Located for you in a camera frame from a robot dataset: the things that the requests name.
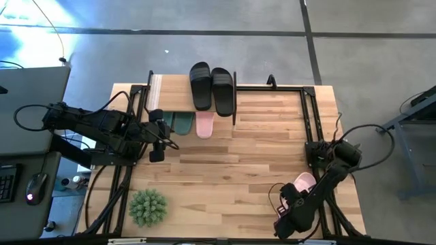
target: keyboard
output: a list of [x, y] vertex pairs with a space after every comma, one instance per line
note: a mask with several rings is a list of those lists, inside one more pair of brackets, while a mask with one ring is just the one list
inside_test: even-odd
[[19, 164], [0, 165], [0, 203], [14, 201], [19, 167]]

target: black slide sandal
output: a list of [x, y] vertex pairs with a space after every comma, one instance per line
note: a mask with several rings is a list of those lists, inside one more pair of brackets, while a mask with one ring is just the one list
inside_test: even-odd
[[209, 110], [212, 106], [211, 70], [206, 62], [196, 63], [189, 72], [193, 104], [197, 110]]
[[233, 79], [230, 73], [223, 68], [212, 70], [212, 92], [215, 98], [215, 107], [219, 116], [231, 116], [234, 113]]

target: wooden table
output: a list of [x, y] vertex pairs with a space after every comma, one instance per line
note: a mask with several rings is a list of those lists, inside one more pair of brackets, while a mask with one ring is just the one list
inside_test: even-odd
[[[166, 76], [161, 77], [160, 90], [154, 91], [155, 95], [151, 93], [148, 105], [153, 104], [152, 99], [158, 100], [154, 103], [156, 108], [185, 110], [181, 103], [191, 103], [189, 97], [181, 94], [188, 86], [181, 82], [186, 81], [186, 76], [179, 75], [179, 79]], [[112, 95], [128, 92], [130, 86], [114, 84]], [[315, 92], [324, 137], [331, 140], [338, 116], [333, 88], [315, 86]], [[275, 238], [273, 223], [277, 215], [268, 201], [269, 188], [277, 182], [292, 182], [302, 172], [311, 172], [305, 159], [307, 139], [300, 97], [292, 92], [241, 91], [237, 94], [237, 104], [236, 126], [232, 126], [232, 117], [215, 115], [212, 138], [201, 140], [196, 136], [194, 122], [189, 135], [171, 135], [181, 149], [167, 149], [164, 162], [150, 163], [147, 154], [138, 162], [128, 200], [136, 191], [157, 189], [168, 198], [168, 215], [156, 227], [139, 228], [126, 211], [123, 237]], [[120, 97], [109, 109], [125, 111], [126, 107], [125, 98]], [[113, 171], [113, 167], [107, 167], [95, 183], [89, 203], [91, 222], [108, 200]], [[277, 186], [271, 194], [275, 206], [279, 205], [279, 189]], [[352, 178], [340, 183], [335, 193], [346, 217], [365, 233]], [[329, 229], [334, 231], [328, 208], [326, 213]], [[111, 231], [117, 214], [118, 207], [114, 209]], [[78, 226], [78, 231], [83, 230], [84, 212]], [[295, 232], [291, 238], [303, 238], [310, 232]], [[313, 238], [321, 237], [318, 229]]]

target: gray floor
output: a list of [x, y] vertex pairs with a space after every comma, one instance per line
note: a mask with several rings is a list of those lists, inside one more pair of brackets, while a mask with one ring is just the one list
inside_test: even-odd
[[[298, 0], [58, 0], [39, 1], [61, 27], [200, 30], [304, 31]], [[436, 2], [431, 0], [307, 0], [316, 32], [435, 33]], [[47, 25], [30, 5], [26, 12], [6, 8], [0, 23]], [[83, 35], [62, 34], [72, 64], [65, 101], [98, 108], [115, 82], [145, 82], [148, 70], [186, 74], [197, 61], [238, 72], [239, 83], [264, 83], [274, 74], [279, 84], [314, 84], [305, 37]], [[25, 67], [59, 65], [61, 47], [54, 34], [12, 28], [0, 32], [0, 59]], [[435, 85], [434, 39], [314, 39], [322, 84], [333, 85], [343, 128], [382, 124], [398, 114], [409, 96]], [[362, 164], [378, 159], [388, 139], [372, 129], [351, 134], [362, 143]], [[396, 150], [383, 165], [356, 174], [367, 233], [374, 238], [434, 244], [436, 196], [400, 201], [409, 188], [402, 154]], [[59, 199], [73, 205], [72, 200]], [[67, 224], [76, 214], [53, 217]], [[72, 225], [60, 233], [71, 233]]]

